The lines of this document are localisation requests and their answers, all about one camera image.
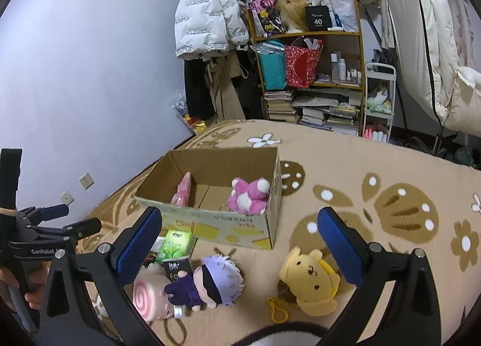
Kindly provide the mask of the pink swirl roll plush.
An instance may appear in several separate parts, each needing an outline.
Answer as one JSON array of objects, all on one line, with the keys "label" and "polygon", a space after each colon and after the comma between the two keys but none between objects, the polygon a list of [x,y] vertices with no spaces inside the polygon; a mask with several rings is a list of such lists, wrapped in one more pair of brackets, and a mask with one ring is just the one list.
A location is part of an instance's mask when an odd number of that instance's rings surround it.
[{"label": "pink swirl roll plush", "polygon": [[166,320],[174,316],[174,306],[165,293],[171,281],[163,266],[153,262],[140,269],[133,287],[132,301],[145,322]]}]

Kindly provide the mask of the purple plush bear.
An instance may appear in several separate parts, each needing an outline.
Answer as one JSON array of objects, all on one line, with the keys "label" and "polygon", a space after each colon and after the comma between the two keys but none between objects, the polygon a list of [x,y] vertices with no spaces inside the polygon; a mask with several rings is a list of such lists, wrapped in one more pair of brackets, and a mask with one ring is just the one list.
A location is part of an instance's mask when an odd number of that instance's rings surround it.
[{"label": "purple plush bear", "polygon": [[228,209],[238,214],[263,214],[268,206],[271,185],[265,178],[247,183],[241,178],[231,181]]}]

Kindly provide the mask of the green tissue pack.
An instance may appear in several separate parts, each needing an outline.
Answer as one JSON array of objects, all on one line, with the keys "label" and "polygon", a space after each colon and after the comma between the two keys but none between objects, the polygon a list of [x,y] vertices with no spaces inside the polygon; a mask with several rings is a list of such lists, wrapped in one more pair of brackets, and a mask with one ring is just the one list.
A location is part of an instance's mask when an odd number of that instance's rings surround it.
[{"label": "green tissue pack", "polygon": [[190,231],[168,230],[156,255],[156,262],[191,256],[196,236]]}]

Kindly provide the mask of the yellow plastic clip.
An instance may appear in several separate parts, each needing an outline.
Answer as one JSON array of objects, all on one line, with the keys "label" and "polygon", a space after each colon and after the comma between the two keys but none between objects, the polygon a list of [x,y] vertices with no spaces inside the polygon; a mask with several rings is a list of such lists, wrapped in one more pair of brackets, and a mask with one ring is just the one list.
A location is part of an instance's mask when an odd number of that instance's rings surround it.
[{"label": "yellow plastic clip", "polygon": [[282,324],[290,318],[289,312],[282,306],[282,300],[270,297],[267,298],[266,303],[270,308],[270,318],[275,324]]}]

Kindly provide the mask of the white-haired blindfolded plush doll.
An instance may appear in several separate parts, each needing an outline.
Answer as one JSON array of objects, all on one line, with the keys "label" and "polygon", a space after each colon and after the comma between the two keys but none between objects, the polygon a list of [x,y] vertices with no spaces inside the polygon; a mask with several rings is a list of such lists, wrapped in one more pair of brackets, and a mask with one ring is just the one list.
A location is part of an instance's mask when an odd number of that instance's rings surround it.
[{"label": "white-haired blindfolded plush doll", "polygon": [[165,286],[164,292],[172,305],[198,312],[204,306],[233,305],[244,288],[244,279],[236,263],[229,256],[216,254],[204,257],[191,274],[183,270],[178,272],[178,278]]}]

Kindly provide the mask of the pink plush in box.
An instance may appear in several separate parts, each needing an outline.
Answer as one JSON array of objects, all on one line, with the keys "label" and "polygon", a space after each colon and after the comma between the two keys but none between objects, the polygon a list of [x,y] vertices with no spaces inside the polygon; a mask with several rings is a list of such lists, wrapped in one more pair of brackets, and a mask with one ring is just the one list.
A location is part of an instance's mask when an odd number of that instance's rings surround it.
[{"label": "pink plush in box", "polygon": [[187,207],[191,195],[191,173],[186,172],[183,175],[179,185],[177,185],[177,190],[174,193],[170,203],[179,207]]}]

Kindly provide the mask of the open cardboard box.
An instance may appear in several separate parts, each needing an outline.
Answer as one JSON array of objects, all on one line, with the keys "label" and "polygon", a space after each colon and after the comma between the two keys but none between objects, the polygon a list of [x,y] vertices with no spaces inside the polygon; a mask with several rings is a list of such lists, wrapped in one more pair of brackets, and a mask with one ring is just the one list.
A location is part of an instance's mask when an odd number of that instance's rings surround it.
[{"label": "open cardboard box", "polygon": [[[183,175],[191,173],[187,207],[170,203]],[[231,181],[251,183],[265,178],[271,185],[263,214],[246,215],[228,209]],[[161,211],[163,227],[190,231],[219,244],[271,250],[280,214],[280,156],[277,147],[179,149],[164,155],[135,193],[143,206]]]}]

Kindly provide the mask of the stack of books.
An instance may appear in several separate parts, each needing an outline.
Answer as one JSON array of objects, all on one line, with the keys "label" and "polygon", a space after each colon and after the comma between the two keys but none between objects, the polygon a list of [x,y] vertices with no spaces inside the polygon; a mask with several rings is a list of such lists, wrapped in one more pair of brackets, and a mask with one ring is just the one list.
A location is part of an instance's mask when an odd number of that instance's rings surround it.
[{"label": "stack of books", "polygon": [[360,91],[342,87],[287,88],[266,91],[268,119],[358,136],[361,131]]}]

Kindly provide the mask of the white utility cart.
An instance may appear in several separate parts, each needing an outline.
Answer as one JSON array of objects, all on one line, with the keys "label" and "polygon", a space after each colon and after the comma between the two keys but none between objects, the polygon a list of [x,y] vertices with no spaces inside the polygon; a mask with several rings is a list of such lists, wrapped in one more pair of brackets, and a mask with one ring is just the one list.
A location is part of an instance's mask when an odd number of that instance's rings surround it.
[{"label": "white utility cart", "polygon": [[364,66],[364,138],[388,144],[395,117],[396,69],[368,62]]}]

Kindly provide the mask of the wooden bookshelf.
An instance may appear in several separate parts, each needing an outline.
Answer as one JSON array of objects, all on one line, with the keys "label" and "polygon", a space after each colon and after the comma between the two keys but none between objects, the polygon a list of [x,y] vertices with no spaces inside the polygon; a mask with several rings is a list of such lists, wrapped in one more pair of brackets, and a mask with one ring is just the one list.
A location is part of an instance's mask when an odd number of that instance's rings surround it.
[{"label": "wooden bookshelf", "polygon": [[360,135],[364,120],[362,30],[322,26],[325,6],[305,8],[307,30],[276,33],[273,9],[247,11],[268,119]]}]

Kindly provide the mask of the red patterned gift bag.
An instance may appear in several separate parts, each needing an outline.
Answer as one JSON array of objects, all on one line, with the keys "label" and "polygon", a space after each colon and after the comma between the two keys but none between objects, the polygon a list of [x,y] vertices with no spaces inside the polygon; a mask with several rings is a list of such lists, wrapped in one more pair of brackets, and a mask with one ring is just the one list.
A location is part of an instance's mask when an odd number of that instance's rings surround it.
[{"label": "red patterned gift bag", "polygon": [[286,82],[290,87],[308,88],[316,79],[316,66],[324,43],[319,38],[296,38],[285,47]]}]

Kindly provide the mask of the cream duvet on rack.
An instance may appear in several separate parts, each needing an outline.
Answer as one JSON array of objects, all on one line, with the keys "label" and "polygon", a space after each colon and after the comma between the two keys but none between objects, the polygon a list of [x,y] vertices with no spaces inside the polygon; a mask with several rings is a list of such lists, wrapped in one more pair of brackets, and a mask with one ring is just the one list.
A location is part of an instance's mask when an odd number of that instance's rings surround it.
[{"label": "cream duvet on rack", "polygon": [[386,0],[405,90],[444,128],[480,135],[480,73],[461,61],[449,0]]}]

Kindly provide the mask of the white puffer jacket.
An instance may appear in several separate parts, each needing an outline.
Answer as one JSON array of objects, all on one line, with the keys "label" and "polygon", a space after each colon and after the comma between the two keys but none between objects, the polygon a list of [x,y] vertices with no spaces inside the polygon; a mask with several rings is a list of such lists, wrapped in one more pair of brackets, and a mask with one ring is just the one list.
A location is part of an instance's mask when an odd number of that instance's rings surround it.
[{"label": "white puffer jacket", "polygon": [[174,18],[176,56],[210,60],[249,42],[240,0],[179,0]]}]

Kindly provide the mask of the teal bag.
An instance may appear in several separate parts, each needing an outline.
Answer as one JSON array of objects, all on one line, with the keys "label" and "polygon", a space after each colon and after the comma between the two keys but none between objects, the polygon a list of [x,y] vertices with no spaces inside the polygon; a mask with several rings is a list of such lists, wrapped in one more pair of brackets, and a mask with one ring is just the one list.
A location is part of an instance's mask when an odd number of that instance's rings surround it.
[{"label": "teal bag", "polygon": [[282,91],[286,88],[285,46],[273,40],[256,46],[262,68],[262,76],[267,91]]}]

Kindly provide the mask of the black box marked 40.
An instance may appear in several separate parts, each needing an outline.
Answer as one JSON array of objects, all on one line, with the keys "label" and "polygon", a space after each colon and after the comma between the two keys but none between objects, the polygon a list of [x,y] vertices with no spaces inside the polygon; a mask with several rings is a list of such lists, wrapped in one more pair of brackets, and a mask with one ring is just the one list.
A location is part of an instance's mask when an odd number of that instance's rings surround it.
[{"label": "black box marked 40", "polygon": [[305,17],[307,29],[310,32],[327,31],[332,27],[332,20],[329,14],[329,8],[325,5],[306,6]]}]

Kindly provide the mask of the blonde wig on stand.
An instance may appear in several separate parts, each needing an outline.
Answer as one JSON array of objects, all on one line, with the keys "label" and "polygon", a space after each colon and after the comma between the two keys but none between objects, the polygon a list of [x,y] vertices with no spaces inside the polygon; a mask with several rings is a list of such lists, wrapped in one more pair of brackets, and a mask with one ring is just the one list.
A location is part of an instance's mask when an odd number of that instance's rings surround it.
[{"label": "blonde wig on stand", "polygon": [[307,32],[306,10],[310,3],[306,0],[278,0],[277,12],[288,33]]}]

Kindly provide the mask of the white wall socket lower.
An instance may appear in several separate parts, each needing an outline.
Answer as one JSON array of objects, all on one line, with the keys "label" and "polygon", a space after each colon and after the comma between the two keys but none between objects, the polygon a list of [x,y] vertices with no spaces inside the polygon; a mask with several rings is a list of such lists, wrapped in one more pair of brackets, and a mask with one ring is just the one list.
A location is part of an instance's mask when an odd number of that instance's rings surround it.
[{"label": "white wall socket lower", "polygon": [[60,201],[67,205],[67,206],[70,206],[72,204],[72,202],[74,202],[74,198],[73,196],[71,195],[71,193],[69,191],[64,191],[61,195],[60,195]]}]

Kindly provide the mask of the white wall socket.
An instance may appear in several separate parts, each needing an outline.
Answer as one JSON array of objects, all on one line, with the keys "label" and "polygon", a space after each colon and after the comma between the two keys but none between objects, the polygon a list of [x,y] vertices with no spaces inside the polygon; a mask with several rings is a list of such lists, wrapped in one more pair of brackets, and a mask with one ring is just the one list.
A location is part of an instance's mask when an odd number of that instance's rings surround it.
[{"label": "white wall socket", "polygon": [[72,202],[74,202],[74,198],[73,196],[71,195],[71,193],[69,191],[64,191],[61,195],[60,195],[60,201],[67,205],[67,206],[70,206],[72,204]]},{"label": "white wall socket", "polygon": [[89,173],[85,173],[79,178],[79,183],[82,185],[82,187],[85,190],[88,190],[91,186],[95,184],[95,181],[93,178],[90,176]]}]

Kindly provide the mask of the white wall socket upper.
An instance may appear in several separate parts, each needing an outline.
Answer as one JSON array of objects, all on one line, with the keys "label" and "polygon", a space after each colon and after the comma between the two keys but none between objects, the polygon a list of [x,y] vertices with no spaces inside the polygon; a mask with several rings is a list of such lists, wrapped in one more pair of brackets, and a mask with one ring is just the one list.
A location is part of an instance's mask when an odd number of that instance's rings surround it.
[{"label": "white wall socket upper", "polygon": [[85,173],[79,178],[79,183],[82,185],[82,187],[85,190],[88,190],[91,186],[95,184],[95,181],[93,178],[90,176],[89,173]]}]

